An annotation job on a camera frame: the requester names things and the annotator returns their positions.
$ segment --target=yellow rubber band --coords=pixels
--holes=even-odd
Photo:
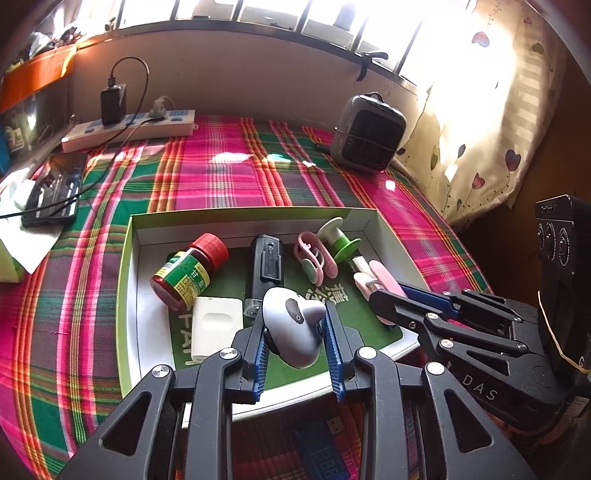
[[[563,353],[562,349],[560,348],[560,345],[558,344],[558,340],[556,339],[556,335],[554,334],[554,332],[552,331],[552,328],[550,327],[550,322],[548,321],[548,317],[546,316],[544,306],[542,305],[542,296],[540,295],[539,290],[538,290],[538,303],[540,304],[540,308],[542,309],[542,315],[544,315],[544,320],[546,321],[546,326],[548,327],[548,331],[550,332],[550,336],[552,337],[552,340],[554,341],[554,344],[556,345],[556,349],[558,350],[558,353],[560,354],[562,359],[566,360],[571,365],[571,367],[576,368],[583,375],[591,374],[591,368],[581,367],[577,362],[572,361],[569,357],[567,357]]]

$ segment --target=charging cable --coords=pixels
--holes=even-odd
[[[146,81],[145,81],[145,85],[144,85],[144,92],[142,93],[142,98],[139,101],[138,109],[135,111],[135,113],[134,113],[133,117],[131,118],[131,120],[129,120],[129,123],[127,123],[127,125],[125,125],[125,128],[123,130],[121,130],[120,132],[118,132],[117,134],[115,134],[112,137],[110,137],[108,140],[106,140],[103,143],[101,143],[101,145],[98,145],[96,147],[96,149],[105,147],[106,145],[108,145],[109,143],[111,143],[115,138],[117,138],[123,132],[125,132],[131,126],[131,124],[134,123],[135,118],[139,115],[139,111],[141,110],[142,104],[144,103],[146,92],[148,91],[148,83],[150,81],[150,69],[148,68],[148,64],[146,64],[146,62],[143,61],[139,57],[123,57],[122,59],[119,59],[115,63],[115,65],[113,65],[113,68],[111,69],[111,75],[109,76],[109,86],[115,85],[115,76],[113,75],[113,73],[115,71],[115,67],[120,62],[122,62],[123,60],[127,60],[127,59],[138,60],[145,67],[145,70],[146,70]],[[145,125],[147,123],[156,122],[156,121],[159,121],[159,120],[161,120],[161,118],[148,118],[147,120],[144,120],[139,125],[137,125],[137,127],[135,127],[131,131],[131,133],[125,138],[125,140],[123,140],[123,142],[121,143],[121,145],[119,146],[119,148],[115,151],[115,154],[113,155],[113,157],[109,161],[109,164],[107,165],[107,167],[103,170],[103,173],[100,175],[100,177],[98,179],[96,179],[92,184],[90,184],[89,186],[87,186],[86,188],[80,189],[80,191],[78,193],[76,193],[74,195],[71,195],[70,197],[65,198],[63,200],[60,200],[59,202],[50,203],[49,205],[44,205],[43,207],[29,208],[28,210],[23,210],[21,212],[14,212],[14,213],[10,213],[8,215],[1,215],[0,216],[0,220],[6,219],[6,218],[18,217],[18,216],[21,216],[21,215],[25,215],[27,213],[36,213],[36,212],[40,212],[42,210],[47,210],[47,209],[50,209],[50,208],[53,208],[53,207],[60,207],[60,208],[58,208],[57,210],[53,211],[52,212],[52,215],[55,214],[55,213],[61,212],[68,205],[74,203],[81,195],[83,195],[86,192],[88,192],[89,190],[93,189],[100,181],[102,181],[105,178],[106,173],[111,169],[111,167],[113,166],[113,163],[115,163],[115,158],[123,151],[125,144],[129,141],[129,139],[131,138],[131,136],[135,133],[135,131],[139,127],[141,127],[142,125]]]

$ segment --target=window sill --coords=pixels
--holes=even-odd
[[[344,60],[348,60],[359,66],[361,65],[361,55],[349,50],[345,50],[342,47],[333,45],[326,41],[318,40],[314,37],[309,37],[307,35],[302,35],[289,30],[283,30],[282,28],[275,28],[267,25],[201,18],[195,20],[164,21],[144,25],[135,25],[133,27],[118,28],[109,32],[105,32],[101,35],[96,35],[94,37],[81,40],[78,42],[77,47],[78,49],[83,49],[106,40],[112,40],[114,38],[171,30],[216,30],[261,35],[264,37],[277,38],[280,40],[290,41],[307,47],[315,48],[317,50],[325,51],[326,53],[338,56]],[[376,63],[372,63],[368,70],[390,80],[397,85],[400,85],[414,95],[417,95],[418,88],[415,84],[388,70],[387,68],[382,67]]]

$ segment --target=white charger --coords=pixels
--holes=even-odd
[[[197,297],[193,304],[191,358],[200,364],[231,346],[237,331],[243,328],[242,300]]]

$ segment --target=cardboard box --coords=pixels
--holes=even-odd
[[[156,365],[177,369],[191,364],[191,315],[169,312],[152,291],[150,278],[169,255],[185,250],[205,232],[223,239],[230,249],[228,262],[212,277],[205,295],[244,300],[246,247],[255,235],[265,233],[279,237],[284,243],[287,288],[308,298],[335,301],[344,324],[357,328],[367,345],[380,348],[394,359],[416,348],[415,333],[399,327],[388,328],[371,313],[355,287],[348,266],[340,265],[337,279],[325,281],[316,289],[293,258],[291,251],[298,234],[316,232],[337,216],[344,219],[343,231],[349,238],[362,240],[359,250],[367,261],[380,260],[397,280],[427,288],[403,245],[376,210],[253,207],[132,215],[121,259],[116,307],[117,357],[123,395]],[[235,405],[235,418],[330,392],[326,370],[324,352],[312,367],[304,370],[293,369],[271,355],[261,401],[255,406]]]

